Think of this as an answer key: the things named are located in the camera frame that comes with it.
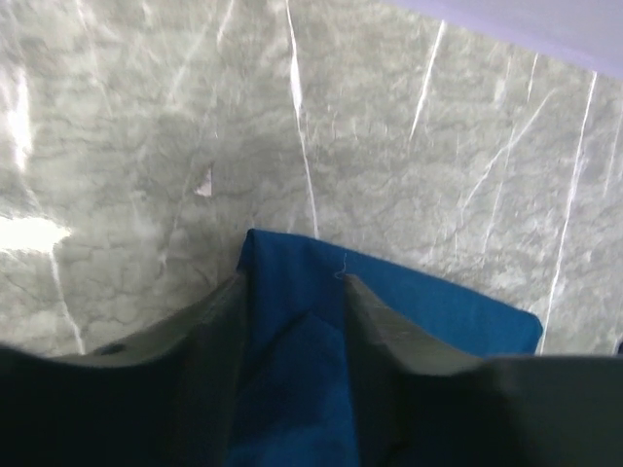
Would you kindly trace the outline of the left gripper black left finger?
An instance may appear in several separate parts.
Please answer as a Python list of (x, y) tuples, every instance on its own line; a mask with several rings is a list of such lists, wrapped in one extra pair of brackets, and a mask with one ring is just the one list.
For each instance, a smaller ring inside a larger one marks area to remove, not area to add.
[(85, 355), (1, 348), (5, 466), (221, 466), (248, 336), (247, 280)]

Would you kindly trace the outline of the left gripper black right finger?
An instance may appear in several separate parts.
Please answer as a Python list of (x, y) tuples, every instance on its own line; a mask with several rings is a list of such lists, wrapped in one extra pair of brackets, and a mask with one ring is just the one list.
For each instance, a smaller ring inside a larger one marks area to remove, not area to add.
[(345, 340), (364, 466), (618, 466), (618, 356), (482, 359), (346, 279)]

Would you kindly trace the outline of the blue Mickey Mouse t-shirt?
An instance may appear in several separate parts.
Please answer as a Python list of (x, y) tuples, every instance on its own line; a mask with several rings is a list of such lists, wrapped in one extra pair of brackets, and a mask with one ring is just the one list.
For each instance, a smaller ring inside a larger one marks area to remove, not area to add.
[(252, 229), (238, 270), (251, 324), (230, 466), (355, 466), (344, 331), (345, 277), (467, 353), (532, 354), (526, 311), (452, 282), (311, 237)]

